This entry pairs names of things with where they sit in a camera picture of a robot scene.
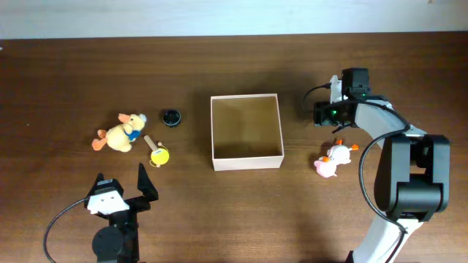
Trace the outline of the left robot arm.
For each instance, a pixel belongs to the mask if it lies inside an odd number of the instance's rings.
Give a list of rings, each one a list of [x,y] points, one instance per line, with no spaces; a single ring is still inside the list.
[[[124,198],[124,190],[116,179],[106,180],[99,173],[86,196],[85,208],[92,215],[107,220],[92,240],[92,250],[98,262],[138,262],[140,260],[137,221],[138,213],[151,209],[159,199],[143,164],[138,166],[137,189],[142,194]]]

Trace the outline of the yellow plush duck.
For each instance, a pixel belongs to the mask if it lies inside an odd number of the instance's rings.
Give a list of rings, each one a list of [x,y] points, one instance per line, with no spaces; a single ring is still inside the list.
[[[108,130],[99,129],[97,139],[91,143],[95,151],[102,150],[107,145],[113,150],[123,153],[132,149],[132,143],[141,135],[145,128],[147,117],[144,114],[118,114],[119,125]]]

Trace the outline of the white pink duck toy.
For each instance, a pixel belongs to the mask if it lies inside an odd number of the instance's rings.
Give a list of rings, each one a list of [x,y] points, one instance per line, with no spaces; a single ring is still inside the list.
[[[314,167],[318,175],[323,178],[336,177],[336,170],[339,165],[349,164],[351,162],[350,154],[352,151],[359,149],[359,146],[354,144],[347,147],[342,140],[337,140],[336,143],[328,149],[325,156],[321,156],[314,161]]]

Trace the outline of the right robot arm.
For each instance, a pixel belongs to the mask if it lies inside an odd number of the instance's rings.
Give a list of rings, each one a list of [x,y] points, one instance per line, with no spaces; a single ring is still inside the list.
[[[411,234],[448,206],[450,142],[414,127],[384,96],[372,94],[365,68],[344,69],[324,88],[330,99],[314,105],[314,125],[360,128],[372,138],[359,159],[358,181],[376,216],[346,260],[393,262]]]

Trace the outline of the black round puck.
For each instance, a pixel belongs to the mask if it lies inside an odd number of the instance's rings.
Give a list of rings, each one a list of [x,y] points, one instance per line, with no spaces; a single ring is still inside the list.
[[[181,123],[181,114],[177,110],[167,110],[162,116],[164,125],[174,128]]]

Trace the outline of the yellow rattle drum toy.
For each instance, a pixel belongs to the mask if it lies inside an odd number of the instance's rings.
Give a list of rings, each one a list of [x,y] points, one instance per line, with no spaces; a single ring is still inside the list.
[[[161,167],[168,163],[170,159],[169,150],[162,142],[154,142],[148,135],[143,137],[148,147],[151,149],[149,163],[152,167]]]

